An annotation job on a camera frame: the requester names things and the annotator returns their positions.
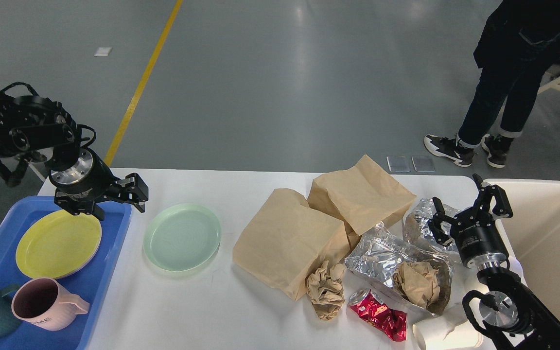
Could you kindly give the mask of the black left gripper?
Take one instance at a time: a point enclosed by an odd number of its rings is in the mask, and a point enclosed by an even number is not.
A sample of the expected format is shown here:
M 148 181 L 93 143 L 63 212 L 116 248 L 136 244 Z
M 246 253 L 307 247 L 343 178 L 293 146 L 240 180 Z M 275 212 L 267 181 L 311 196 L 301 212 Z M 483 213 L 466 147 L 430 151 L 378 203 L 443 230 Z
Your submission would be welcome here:
M 89 148 L 81 148 L 76 163 L 63 171 L 51 171 L 50 182 L 63 193 L 54 195 L 54 203 L 71 215 L 92 215 L 105 219 L 105 211 L 96 204 L 107 192 L 107 200 L 130 204 L 140 213 L 146 212 L 149 188 L 138 175 L 131 173 L 116 178 L 103 160 Z

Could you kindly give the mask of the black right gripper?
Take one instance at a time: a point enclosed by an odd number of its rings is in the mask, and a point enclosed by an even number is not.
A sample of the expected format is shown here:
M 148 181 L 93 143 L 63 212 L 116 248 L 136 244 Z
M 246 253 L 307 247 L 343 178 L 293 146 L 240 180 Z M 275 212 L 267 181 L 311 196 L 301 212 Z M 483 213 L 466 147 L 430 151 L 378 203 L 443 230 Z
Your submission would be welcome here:
M 455 241 L 464 267 L 485 269 L 500 266 L 507 261 L 509 254 L 495 222 L 513 217 L 513 209 L 503 188 L 485 182 L 478 174 L 472 177 L 478 190 L 472 206 L 472 226 L 458 225 L 453 217 L 447 216 L 442 201 L 437 197 L 433 197 L 435 213 L 427 225 L 441 246 L 447 247 Z M 444 232 L 443 222 L 451 226 L 450 232 L 454 231 L 454 237 Z

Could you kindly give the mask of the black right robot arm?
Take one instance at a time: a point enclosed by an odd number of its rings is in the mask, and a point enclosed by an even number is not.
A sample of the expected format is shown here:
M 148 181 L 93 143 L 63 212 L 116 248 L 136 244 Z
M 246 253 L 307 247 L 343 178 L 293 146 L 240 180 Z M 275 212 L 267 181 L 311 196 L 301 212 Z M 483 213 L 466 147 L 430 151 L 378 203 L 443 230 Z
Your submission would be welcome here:
M 470 290 L 462 300 L 473 328 L 491 339 L 498 350 L 560 350 L 560 321 L 512 272 L 509 252 L 496 220 L 511 218 L 506 191 L 473 174 L 478 195 L 473 205 L 449 216 L 440 198 L 427 222 L 441 246 L 454 243 L 464 267 L 476 269 L 476 278 L 489 290 Z

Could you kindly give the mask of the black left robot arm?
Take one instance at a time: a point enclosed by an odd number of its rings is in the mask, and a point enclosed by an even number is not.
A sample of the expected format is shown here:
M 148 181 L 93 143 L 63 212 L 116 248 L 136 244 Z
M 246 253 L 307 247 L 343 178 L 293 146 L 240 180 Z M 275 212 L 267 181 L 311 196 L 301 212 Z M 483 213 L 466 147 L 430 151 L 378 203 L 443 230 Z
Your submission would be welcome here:
M 149 189 L 142 177 L 116 177 L 91 149 L 93 128 L 77 123 L 60 102 L 25 87 L 29 95 L 22 97 L 0 89 L 0 177 L 15 186 L 30 162 L 42 162 L 55 186 L 54 203 L 71 215 L 84 213 L 102 221 L 99 204 L 107 201 L 130 204 L 143 213 Z

